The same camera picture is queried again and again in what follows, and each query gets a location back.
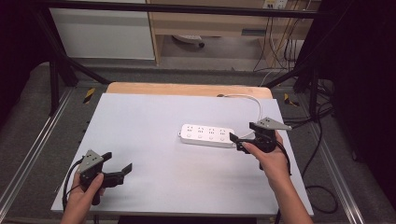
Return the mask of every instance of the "table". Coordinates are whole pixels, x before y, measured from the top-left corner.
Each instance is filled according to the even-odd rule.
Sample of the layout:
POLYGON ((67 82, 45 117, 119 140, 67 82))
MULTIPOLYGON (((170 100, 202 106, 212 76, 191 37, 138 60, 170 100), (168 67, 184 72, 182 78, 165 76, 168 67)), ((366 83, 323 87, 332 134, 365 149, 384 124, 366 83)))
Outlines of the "table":
MULTIPOLYGON (((210 7, 241 7, 241 8, 264 8, 265 1, 262 0, 146 0, 148 4, 190 5, 210 7)), ((286 1, 288 10, 317 10, 318 1, 286 1)), ((275 18, 270 22, 273 28, 271 37, 274 40, 276 57, 270 46, 269 35, 264 36, 265 27, 270 18, 249 16, 227 16, 227 15, 200 15, 200 14, 177 14, 150 12, 148 14, 154 55, 157 64, 161 63, 163 49, 163 37, 165 35, 202 35, 202 36, 229 36, 259 38, 264 49, 264 59, 269 67, 277 67, 276 57, 281 58, 282 47, 287 39, 305 40, 311 27, 312 20, 304 20, 298 26, 294 26, 296 19, 275 18)))
MULTIPOLYGON (((219 93, 261 97, 263 114, 281 119, 276 100, 270 99, 271 92, 265 88, 111 84, 97 106, 75 161, 91 148, 99 154, 113 152, 104 172, 116 172, 129 162, 134 163, 134 169, 125 177, 124 185, 108 189, 101 204, 92 211, 216 217, 263 217, 276 213, 274 193, 253 156, 234 148, 186 145, 177 139, 177 130, 185 121, 216 123, 221 127, 227 124, 236 133, 248 131, 248 121, 257 118, 256 103, 245 98, 206 97, 219 93)), ((308 213, 313 215, 289 138, 286 132, 279 133, 290 156, 291 179, 308 213)), ((61 194, 55 199, 53 211, 62 211, 61 194)))

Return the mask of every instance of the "power strip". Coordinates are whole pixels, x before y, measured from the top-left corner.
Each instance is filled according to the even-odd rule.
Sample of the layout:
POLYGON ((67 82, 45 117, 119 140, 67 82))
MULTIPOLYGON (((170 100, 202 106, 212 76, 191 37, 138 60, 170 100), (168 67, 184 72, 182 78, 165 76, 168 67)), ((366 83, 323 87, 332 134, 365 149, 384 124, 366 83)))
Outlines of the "power strip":
POLYGON ((233 147, 230 140, 232 129, 209 127, 194 124, 184 124, 179 136, 182 143, 209 146, 209 147, 233 147))

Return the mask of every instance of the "hand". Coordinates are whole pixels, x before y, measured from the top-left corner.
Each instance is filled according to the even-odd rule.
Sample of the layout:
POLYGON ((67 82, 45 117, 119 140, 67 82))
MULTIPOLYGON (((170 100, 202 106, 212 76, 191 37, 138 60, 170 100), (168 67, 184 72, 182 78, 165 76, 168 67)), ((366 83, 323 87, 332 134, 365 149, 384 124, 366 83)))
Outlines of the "hand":
MULTIPOLYGON (((275 134, 276 141, 283 145, 282 137, 277 131, 275 131, 275 134)), ((275 150, 270 153, 265 153, 250 143, 244 142, 242 146, 259 160, 262 169, 268 177, 271 188, 274 188, 274 184, 290 181, 287 160, 279 147, 276 147, 275 150)))
POLYGON ((102 186, 103 178, 103 174, 99 174, 84 192, 82 186, 79 185, 79 173, 75 172, 72 185, 72 188, 75 189, 70 192, 69 201, 61 224, 85 223, 86 216, 91 208, 93 196, 102 186))

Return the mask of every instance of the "black fabric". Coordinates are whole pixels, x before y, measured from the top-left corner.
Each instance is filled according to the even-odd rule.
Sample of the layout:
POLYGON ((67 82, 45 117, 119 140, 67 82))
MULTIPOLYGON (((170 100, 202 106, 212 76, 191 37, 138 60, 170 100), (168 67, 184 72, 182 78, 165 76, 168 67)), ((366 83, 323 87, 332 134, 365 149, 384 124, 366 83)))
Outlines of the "black fabric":
MULTIPOLYGON (((320 77, 334 82, 337 118, 350 144, 394 208, 396 150, 391 127, 396 125, 395 11, 393 1, 370 4, 355 0, 333 30, 317 64, 320 77)), ((312 44, 308 40, 313 40, 308 37, 307 48, 312 44)))
MULTIPOLYGON (((43 9, 43 15, 60 40, 50 11, 43 9)), ((49 52, 24 2, 0 1, 0 125, 18 102, 32 69, 50 60, 49 52)))

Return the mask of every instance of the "wall outlet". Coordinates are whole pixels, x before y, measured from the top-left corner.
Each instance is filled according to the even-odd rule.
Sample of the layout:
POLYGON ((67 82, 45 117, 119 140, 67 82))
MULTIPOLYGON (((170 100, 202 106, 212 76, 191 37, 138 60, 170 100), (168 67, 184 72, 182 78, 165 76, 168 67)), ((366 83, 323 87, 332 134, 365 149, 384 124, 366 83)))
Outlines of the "wall outlet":
POLYGON ((275 9, 285 9, 288 0, 276 0, 275 9))
POLYGON ((285 9, 288 0, 264 0, 262 8, 285 9))
POLYGON ((262 8, 274 9, 276 4, 276 0, 264 0, 264 4, 262 8))
POLYGON ((194 124, 184 124, 179 133, 182 143, 210 146, 210 147, 233 147, 230 140, 232 129, 209 127, 194 124))

